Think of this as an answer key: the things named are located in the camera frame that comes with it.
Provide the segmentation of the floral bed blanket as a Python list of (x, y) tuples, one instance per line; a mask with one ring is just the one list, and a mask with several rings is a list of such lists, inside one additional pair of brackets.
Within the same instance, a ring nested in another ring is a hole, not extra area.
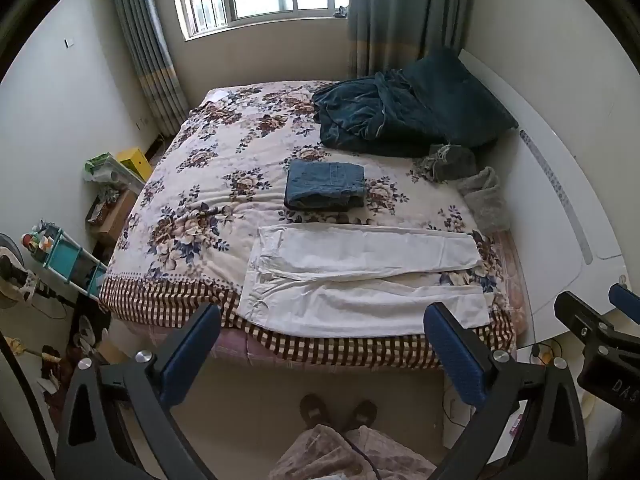
[[(440, 274), (439, 284), (473, 284), (491, 294), (489, 322), (477, 336), (491, 349), (514, 349), (501, 245), (478, 232), (453, 186), (419, 177), (410, 159), (323, 146), (311, 104), (316, 89), (313, 81), (280, 81), (207, 93), (134, 204), (108, 264), (100, 306), (153, 340), (183, 326), (207, 301), (220, 307), (222, 330), (260, 328), (243, 320), (236, 308), (261, 226), (402, 226), (474, 237), (480, 266)], [(295, 159), (363, 167), (364, 205), (347, 212), (286, 208), (288, 166)]]

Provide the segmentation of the grey fuzzy towel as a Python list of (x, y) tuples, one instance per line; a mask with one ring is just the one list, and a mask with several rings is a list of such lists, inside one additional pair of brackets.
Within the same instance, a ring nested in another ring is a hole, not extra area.
[(460, 179), (457, 190), (484, 235), (510, 230), (510, 217), (498, 174), (489, 166), (472, 177)]

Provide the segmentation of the brown cardboard box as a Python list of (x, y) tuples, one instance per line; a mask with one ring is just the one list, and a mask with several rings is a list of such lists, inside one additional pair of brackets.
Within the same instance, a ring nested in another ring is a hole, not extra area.
[(86, 215), (89, 234), (105, 245), (115, 245), (137, 198), (129, 190), (120, 192), (114, 203), (96, 196)]

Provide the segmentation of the white pants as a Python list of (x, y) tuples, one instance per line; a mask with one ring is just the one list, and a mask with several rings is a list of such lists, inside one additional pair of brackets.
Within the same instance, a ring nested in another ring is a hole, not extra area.
[(473, 237), (398, 226), (263, 226), (247, 263), (238, 315), (303, 338), (419, 335), (441, 302), (465, 328), (488, 324), (491, 294), (439, 284), (482, 262)]

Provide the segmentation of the right teal curtain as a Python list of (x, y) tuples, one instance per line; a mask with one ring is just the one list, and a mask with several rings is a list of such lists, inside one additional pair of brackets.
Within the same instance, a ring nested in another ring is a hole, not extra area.
[(349, 0), (349, 75), (403, 68), (431, 51), (461, 50), (471, 0)]

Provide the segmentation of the dark teal pillow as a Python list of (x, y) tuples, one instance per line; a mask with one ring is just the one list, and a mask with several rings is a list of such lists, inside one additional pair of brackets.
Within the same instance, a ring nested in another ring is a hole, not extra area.
[(479, 148), (518, 122), (450, 49), (436, 49), (401, 70), (431, 114), (432, 130), (450, 144)]

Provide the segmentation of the pink fuzzy pajama legs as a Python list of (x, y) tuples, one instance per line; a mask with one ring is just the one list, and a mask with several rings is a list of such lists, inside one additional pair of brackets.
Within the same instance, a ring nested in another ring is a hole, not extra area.
[(436, 466), (367, 426), (340, 434), (326, 425), (303, 431), (268, 479), (428, 479)]

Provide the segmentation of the folded blue jeans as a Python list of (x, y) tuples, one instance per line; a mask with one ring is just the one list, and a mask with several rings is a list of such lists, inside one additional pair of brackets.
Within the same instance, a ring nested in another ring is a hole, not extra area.
[(364, 168), (348, 162), (295, 159), (288, 166), (284, 204), (302, 211), (346, 211), (366, 199)]

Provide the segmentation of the white bed headboard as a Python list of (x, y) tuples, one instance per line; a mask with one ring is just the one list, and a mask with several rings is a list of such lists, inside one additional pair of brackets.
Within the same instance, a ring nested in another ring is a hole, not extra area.
[(548, 122), (470, 52), (459, 58), (518, 122), (487, 163), (499, 176), (509, 211), (506, 244), (526, 318), (518, 346), (529, 347), (565, 333), (553, 310), (564, 290), (601, 314), (611, 312), (608, 290), (628, 284), (626, 263), (596, 192)]

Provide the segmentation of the teal storage shelf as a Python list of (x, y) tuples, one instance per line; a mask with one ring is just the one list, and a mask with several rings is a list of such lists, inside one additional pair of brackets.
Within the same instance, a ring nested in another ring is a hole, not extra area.
[(106, 265), (66, 231), (52, 222), (40, 221), (22, 236), (21, 243), (43, 269), (81, 294), (98, 300)]

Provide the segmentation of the left striped curtain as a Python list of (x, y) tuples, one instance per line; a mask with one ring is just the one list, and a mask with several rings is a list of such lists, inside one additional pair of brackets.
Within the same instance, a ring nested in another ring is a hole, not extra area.
[(158, 17), (155, 0), (114, 0), (134, 71), (164, 138), (180, 130), (189, 113)]

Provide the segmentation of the dark teal blanket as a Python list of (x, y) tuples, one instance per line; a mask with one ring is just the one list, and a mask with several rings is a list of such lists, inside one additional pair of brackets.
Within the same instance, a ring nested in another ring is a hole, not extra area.
[(437, 116), (399, 70), (327, 84), (311, 104), (327, 148), (419, 158), (447, 143)]

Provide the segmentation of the right brown slipper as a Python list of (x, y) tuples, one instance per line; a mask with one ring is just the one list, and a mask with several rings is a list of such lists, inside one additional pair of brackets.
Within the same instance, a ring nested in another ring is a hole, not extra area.
[(371, 427), (376, 416), (378, 416), (378, 407), (370, 400), (363, 400), (352, 410), (344, 431), (356, 430), (361, 426)]

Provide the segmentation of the yellow box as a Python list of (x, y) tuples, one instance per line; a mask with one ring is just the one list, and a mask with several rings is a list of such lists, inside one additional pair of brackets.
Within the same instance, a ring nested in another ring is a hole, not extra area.
[(143, 182), (149, 180), (153, 168), (140, 148), (128, 148), (116, 155), (116, 160), (136, 174)]

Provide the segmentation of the green white package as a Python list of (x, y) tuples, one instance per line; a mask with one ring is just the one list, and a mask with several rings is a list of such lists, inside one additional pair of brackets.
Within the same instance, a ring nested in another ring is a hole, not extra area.
[(111, 153), (103, 153), (85, 162), (84, 179), (97, 184), (111, 185), (120, 190), (129, 190), (139, 195), (144, 187), (143, 180), (133, 171), (114, 159)]

